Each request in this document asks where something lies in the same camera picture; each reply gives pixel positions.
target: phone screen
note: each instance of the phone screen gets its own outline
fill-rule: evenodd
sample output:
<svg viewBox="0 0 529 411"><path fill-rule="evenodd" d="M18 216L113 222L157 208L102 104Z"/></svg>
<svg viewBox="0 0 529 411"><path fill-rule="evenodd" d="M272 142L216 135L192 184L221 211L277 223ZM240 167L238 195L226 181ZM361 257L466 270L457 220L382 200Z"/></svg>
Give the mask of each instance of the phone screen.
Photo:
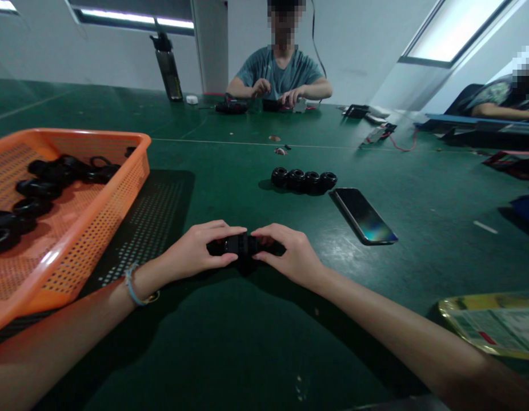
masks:
<svg viewBox="0 0 529 411"><path fill-rule="evenodd" d="M373 243L398 241L396 234L386 225L359 190L337 188L335 193L339 195L366 239Z"/></svg>

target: small white object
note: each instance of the small white object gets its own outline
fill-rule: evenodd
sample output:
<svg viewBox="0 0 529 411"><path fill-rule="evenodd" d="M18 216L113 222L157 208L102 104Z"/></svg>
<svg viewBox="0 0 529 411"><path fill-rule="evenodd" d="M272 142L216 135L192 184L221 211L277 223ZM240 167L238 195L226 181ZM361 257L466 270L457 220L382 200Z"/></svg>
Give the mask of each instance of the small white object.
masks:
<svg viewBox="0 0 529 411"><path fill-rule="evenodd" d="M293 112L305 112L306 111L306 98L301 97L295 107L293 107Z"/></svg>
<svg viewBox="0 0 529 411"><path fill-rule="evenodd" d="M375 127L363 140L362 145L376 143L383 136L385 131L386 129L384 127Z"/></svg>
<svg viewBox="0 0 529 411"><path fill-rule="evenodd" d="M476 224L478 227L483 228L484 230L487 230L493 234L498 234L499 232L491 227L488 227L485 224L480 223L479 221L474 221L474 224Z"/></svg>
<svg viewBox="0 0 529 411"><path fill-rule="evenodd" d="M392 114L392 112L390 112L386 108L382 108L382 107L379 107L379 106L370 106L369 107L369 112L371 113L371 115L373 117L379 117L379 118L383 118L383 119L387 119L388 116L390 116Z"/></svg>
<svg viewBox="0 0 529 411"><path fill-rule="evenodd" d="M375 117L371 113L366 114L366 120L372 124L385 124L385 121L382 117Z"/></svg>
<svg viewBox="0 0 529 411"><path fill-rule="evenodd" d="M186 102L187 102L188 104L198 104L198 97L193 96L193 95L191 95L191 96L187 96L187 97L186 97Z"/></svg>

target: white wall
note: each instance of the white wall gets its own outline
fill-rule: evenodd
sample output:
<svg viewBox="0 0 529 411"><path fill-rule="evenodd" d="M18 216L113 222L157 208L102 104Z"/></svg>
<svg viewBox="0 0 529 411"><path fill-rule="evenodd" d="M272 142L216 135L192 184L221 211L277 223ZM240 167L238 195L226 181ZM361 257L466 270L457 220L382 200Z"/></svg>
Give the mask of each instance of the white wall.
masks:
<svg viewBox="0 0 529 411"><path fill-rule="evenodd" d="M229 15L223 0L193 0L203 91L224 93L229 85Z"/></svg>
<svg viewBox="0 0 529 411"><path fill-rule="evenodd" d="M510 63L503 67L497 74L495 74L490 81L496 80L501 76L512 74L514 70L521 69L522 65L527 64L529 61L529 45L522 47L522 50L518 52L516 57L512 59Z"/></svg>
<svg viewBox="0 0 529 411"><path fill-rule="evenodd" d="M420 111L450 76L440 67L397 63L371 100L374 106Z"/></svg>
<svg viewBox="0 0 529 411"><path fill-rule="evenodd" d="M331 104L369 103L436 0L315 0L316 46L333 85ZM229 0L229 78L271 43L266 0ZM312 5L295 43L315 59Z"/></svg>
<svg viewBox="0 0 529 411"><path fill-rule="evenodd" d="M65 0L15 0L0 14L0 78L163 90L150 32L79 25ZM202 92L196 41L170 35L183 91Z"/></svg>
<svg viewBox="0 0 529 411"><path fill-rule="evenodd" d="M469 84L486 84L503 70L507 62L529 44L529 0L510 10L483 46L476 50L449 77L438 93L424 107L424 112L443 113Z"/></svg>

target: black cable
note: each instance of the black cable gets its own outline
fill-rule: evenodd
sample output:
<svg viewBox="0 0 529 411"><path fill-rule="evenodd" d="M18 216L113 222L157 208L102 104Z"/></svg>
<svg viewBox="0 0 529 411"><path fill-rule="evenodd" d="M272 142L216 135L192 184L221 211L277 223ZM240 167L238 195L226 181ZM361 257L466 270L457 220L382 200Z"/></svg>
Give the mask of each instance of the black cable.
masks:
<svg viewBox="0 0 529 411"><path fill-rule="evenodd" d="M314 27L316 26L316 6L314 5L314 0L312 0L312 10L313 10L313 13L312 13L312 43L314 44L314 51L316 51L316 56L318 56L318 61L320 62L320 65L322 66L323 74L327 78L326 68L323 66L322 59L320 59L318 49L316 48L316 42L314 41Z"/></svg>

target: white bottle cap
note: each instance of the white bottle cap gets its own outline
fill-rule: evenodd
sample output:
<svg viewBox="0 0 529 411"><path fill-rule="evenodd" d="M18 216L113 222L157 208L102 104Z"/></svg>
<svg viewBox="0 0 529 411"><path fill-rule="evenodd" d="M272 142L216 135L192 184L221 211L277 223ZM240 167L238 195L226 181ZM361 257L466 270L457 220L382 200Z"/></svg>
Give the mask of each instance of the white bottle cap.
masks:
<svg viewBox="0 0 529 411"><path fill-rule="evenodd" d="M187 96L186 97L186 102L188 104L198 104L198 97L196 97L196 96Z"/></svg>

